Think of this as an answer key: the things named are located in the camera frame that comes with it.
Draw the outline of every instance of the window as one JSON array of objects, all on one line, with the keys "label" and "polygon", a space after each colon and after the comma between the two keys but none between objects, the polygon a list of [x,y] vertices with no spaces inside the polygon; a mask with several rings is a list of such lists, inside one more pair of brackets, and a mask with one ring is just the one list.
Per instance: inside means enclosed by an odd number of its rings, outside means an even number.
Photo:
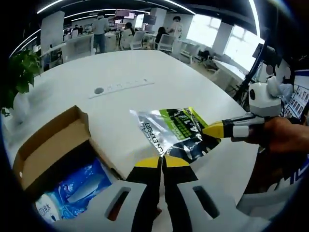
[{"label": "window", "polygon": [[143,26],[144,14],[138,14],[136,16],[135,27],[141,28]]},{"label": "window", "polygon": [[252,32],[235,25],[224,54],[249,71],[255,62],[255,58],[252,55],[257,45],[259,43],[264,44],[264,42],[263,39],[258,38]]},{"label": "window", "polygon": [[187,39],[212,47],[220,24],[218,18],[197,14],[192,19]]}]

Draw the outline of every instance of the plastic packaging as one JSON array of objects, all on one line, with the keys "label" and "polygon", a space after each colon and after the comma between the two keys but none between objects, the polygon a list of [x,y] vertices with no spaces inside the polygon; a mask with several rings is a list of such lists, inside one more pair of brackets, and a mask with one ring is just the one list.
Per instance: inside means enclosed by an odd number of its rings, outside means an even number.
[{"label": "plastic packaging", "polygon": [[208,125],[191,107],[130,112],[138,119],[141,131],[160,156],[175,156],[191,163],[221,141],[202,134],[202,129]]},{"label": "plastic packaging", "polygon": [[74,218],[87,209],[93,197],[111,184],[103,165],[95,159],[61,181],[54,191],[42,195],[35,205],[49,223]]}]

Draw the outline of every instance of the blue package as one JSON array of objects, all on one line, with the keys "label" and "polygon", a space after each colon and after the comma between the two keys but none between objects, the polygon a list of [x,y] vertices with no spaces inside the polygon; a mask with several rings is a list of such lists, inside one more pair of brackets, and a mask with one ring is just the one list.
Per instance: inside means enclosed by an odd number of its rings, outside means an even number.
[{"label": "blue package", "polygon": [[36,201],[45,221],[52,223],[78,216],[87,209],[89,201],[112,183],[98,159],[69,175],[52,192]]}]

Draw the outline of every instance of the open cardboard box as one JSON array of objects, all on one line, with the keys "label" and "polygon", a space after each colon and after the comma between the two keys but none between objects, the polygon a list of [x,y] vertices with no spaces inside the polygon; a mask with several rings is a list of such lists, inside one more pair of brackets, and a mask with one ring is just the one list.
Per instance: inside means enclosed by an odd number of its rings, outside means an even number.
[{"label": "open cardboard box", "polygon": [[[74,152],[77,147],[81,152]],[[20,147],[13,171],[34,202],[95,158],[117,179],[123,179],[91,138],[88,115],[74,106],[45,124]]]}]

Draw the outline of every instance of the human hand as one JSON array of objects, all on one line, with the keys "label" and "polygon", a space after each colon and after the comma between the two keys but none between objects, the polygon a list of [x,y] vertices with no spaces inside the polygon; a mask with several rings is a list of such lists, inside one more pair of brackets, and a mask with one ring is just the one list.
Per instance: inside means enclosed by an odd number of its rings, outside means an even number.
[{"label": "human hand", "polygon": [[286,118],[275,117],[259,130],[250,129],[249,137],[245,141],[259,144],[270,153],[309,152],[309,127],[292,124]]}]

